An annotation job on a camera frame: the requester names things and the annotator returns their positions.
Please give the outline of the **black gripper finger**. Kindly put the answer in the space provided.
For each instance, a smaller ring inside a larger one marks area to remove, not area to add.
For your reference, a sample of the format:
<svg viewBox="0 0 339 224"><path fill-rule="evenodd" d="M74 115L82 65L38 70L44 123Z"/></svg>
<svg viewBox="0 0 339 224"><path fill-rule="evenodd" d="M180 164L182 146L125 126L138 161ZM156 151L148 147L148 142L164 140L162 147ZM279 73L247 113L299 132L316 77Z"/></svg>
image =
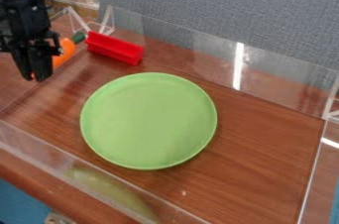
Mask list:
<svg viewBox="0 0 339 224"><path fill-rule="evenodd" d="M28 57L32 73L38 82L44 81L53 74L53 56L49 50L29 49Z"/></svg>
<svg viewBox="0 0 339 224"><path fill-rule="evenodd" d="M32 68L29 63L28 52L22 49L13 49L10 51L12 59L20 70L20 74L25 79L32 79Z"/></svg>

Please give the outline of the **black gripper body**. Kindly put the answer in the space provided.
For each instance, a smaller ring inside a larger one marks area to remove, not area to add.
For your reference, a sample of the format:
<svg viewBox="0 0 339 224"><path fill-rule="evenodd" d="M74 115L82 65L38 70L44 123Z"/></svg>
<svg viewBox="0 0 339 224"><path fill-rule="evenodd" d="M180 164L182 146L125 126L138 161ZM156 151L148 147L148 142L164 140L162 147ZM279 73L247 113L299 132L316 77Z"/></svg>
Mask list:
<svg viewBox="0 0 339 224"><path fill-rule="evenodd" d="M25 54L36 51L40 56L58 56L62 53L60 35L53 31L46 31L37 36L21 38L0 31L0 52L12 53L17 51Z"/></svg>

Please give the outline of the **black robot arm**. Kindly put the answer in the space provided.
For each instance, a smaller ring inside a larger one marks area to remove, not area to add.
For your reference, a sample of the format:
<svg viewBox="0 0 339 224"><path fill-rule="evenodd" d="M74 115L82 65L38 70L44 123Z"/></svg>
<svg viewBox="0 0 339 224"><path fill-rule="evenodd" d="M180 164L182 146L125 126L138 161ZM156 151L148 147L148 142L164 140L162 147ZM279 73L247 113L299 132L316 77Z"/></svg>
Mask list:
<svg viewBox="0 0 339 224"><path fill-rule="evenodd" d="M0 0L0 53L9 53L21 76L38 82L53 74L53 56L62 53L48 9L44 0Z"/></svg>

